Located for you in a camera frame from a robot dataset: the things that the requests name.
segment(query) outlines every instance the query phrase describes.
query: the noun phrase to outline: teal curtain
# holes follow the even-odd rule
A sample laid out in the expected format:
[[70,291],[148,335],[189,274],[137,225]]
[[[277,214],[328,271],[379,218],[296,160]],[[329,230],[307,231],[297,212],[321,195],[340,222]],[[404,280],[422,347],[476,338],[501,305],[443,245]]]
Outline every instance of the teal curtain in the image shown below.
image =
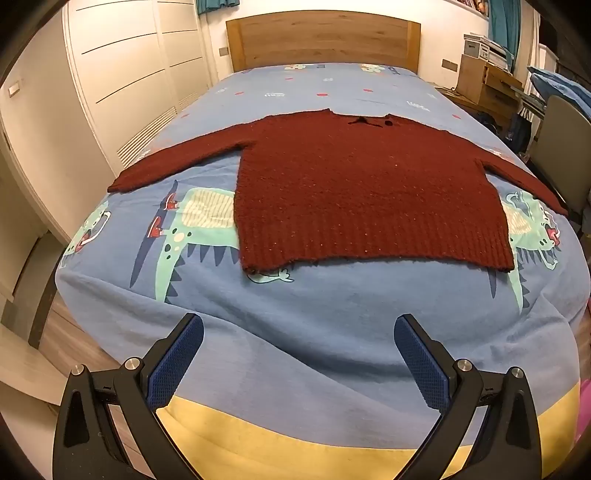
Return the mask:
[[240,0],[197,0],[197,13],[204,14],[223,7],[240,5]]
[[489,0],[488,37],[513,55],[513,65],[521,35],[521,0]]

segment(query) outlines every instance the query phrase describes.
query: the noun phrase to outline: cabinet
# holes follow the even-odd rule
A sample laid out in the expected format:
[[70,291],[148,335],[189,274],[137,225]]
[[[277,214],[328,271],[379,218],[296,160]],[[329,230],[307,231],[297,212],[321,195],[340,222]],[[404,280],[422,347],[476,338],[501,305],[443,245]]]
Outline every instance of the cabinet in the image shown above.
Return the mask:
[[491,114],[503,128],[519,110],[519,98],[511,87],[523,90],[510,73],[485,60],[462,55],[456,92],[472,102],[474,110]]
[[116,175],[210,87],[190,0],[70,0],[64,35],[80,102]]

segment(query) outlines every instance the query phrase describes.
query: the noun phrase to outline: sweater sleeve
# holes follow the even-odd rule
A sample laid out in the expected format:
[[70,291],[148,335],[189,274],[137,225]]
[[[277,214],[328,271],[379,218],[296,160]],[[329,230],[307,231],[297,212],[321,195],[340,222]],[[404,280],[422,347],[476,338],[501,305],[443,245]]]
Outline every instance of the sweater sleeve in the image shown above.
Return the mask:
[[122,171],[107,191],[131,192],[186,170],[207,158],[253,145],[266,119],[234,125],[159,150]]
[[530,192],[534,197],[544,202],[548,207],[561,215],[567,215],[565,210],[556,195],[550,189],[534,177],[531,173],[513,165],[508,160],[503,160],[495,154],[480,155],[479,159],[482,166],[512,184],[518,186],[520,189]]

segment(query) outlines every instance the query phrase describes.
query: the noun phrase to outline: green dinosaur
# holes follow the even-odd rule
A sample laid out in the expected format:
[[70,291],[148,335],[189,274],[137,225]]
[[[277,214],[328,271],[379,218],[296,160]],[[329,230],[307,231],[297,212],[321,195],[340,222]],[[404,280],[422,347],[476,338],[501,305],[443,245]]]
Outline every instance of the green dinosaur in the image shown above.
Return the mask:
[[[171,282],[180,280],[175,267],[184,264],[181,253],[185,247],[190,257],[195,246],[200,245],[201,261],[213,247],[216,266],[227,249],[234,263],[239,258],[238,234],[233,217],[234,192],[198,187],[190,189],[182,202],[177,203],[171,197],[166,204],[168,210],[176,210],[172,224],[167,229],[161,229],[153,223],[148,233],[148,236],[166,236],[156,264],[155,298],[160,301],[177,295]],[[248,277],[256,283],[292,281],[286,269],[269,275],[248,274]]]
[[[78,231],[74,235],[74,238],[72,238],[72,241],[70,241],[70,244],[66,248],[66,251],[64,252],[64,254],[62,255],[60,267],[64,266],[63,261],[66,257],[79,252],[85,245],[92,242],[99,235],[99,233],[102,232],[102,229],[105,227],[105,225],[109,221],[109,218],[111,218],[111,213],[107,211],[108,207],[109,207],[109,201],[107,200],[107,201],[101,203],[95,209],[95,211],[92,212],[88,216],[88,218],[85,220],[85,222],[82,224],[82,226],[78,229]],[[100,219],[102,219],[103,216],[105,217],[105,221],[100,226],[99,230],[97,232],[93,233],[92,232],[93,229],[99,224]]]
[[[517,202],[525,205],[526,213],[517,206]],[[558,264],[555,249],[560,244],[560,231],[552,215],[538,200],[534,200],[531,193],[511,193],[501,204],[507,216],[509,243],[515,262],[515,268],[509,272],[509,282],[521,312],[524,307],[529,307],[524,297],[529,290],[523,285],[525,279],[520,273],[522,263],[530,259],[541,261],[548,270],[554,270]]]

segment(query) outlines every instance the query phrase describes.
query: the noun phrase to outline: air vent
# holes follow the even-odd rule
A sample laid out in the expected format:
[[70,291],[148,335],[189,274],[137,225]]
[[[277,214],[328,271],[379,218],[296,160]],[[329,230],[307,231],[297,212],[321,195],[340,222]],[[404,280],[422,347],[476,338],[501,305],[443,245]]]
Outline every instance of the air vent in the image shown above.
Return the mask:
[[195,100],[197,100],[200,96],[199,92],[195,92],[192,93],[191,95],[186,96],[185,98],[183,98],[180,102],[180,108],[181,110],[185,110],[189,105],[191,105],[191,103],[193,103]]
[[150,143],[150,141],[158,135],[158,133],[177,115],[177,109],[172,107],[167,112],[164,112],[158,118],[143,127],[131,140],[129,140],[123,147],[117,151],[119,159],[123,164],[123,168],[129,167],[142,149]]

